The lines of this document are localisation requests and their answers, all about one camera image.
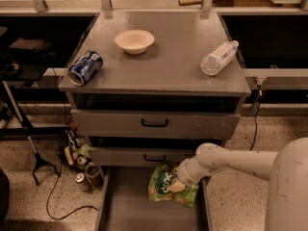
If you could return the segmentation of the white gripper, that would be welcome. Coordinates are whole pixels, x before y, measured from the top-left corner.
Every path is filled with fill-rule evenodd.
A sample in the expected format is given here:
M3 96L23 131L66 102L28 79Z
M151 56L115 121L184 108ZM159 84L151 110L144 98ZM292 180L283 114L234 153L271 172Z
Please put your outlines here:
M197 184L204 177L203 168L196 158L186 159L179 167L175 167L172 173L179 179L175 178L168 186L167 189L172 193L179 193L186 188L186 185L190 187Z

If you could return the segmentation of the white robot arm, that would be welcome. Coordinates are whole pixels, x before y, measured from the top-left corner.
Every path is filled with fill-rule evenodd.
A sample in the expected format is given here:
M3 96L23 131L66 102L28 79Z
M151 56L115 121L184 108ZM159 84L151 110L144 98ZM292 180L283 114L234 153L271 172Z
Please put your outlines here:
M168 189L179 193L224 168L267 180L265 231L308 230L308 139L289 142L280 151L229 150L203 143L180 163Z

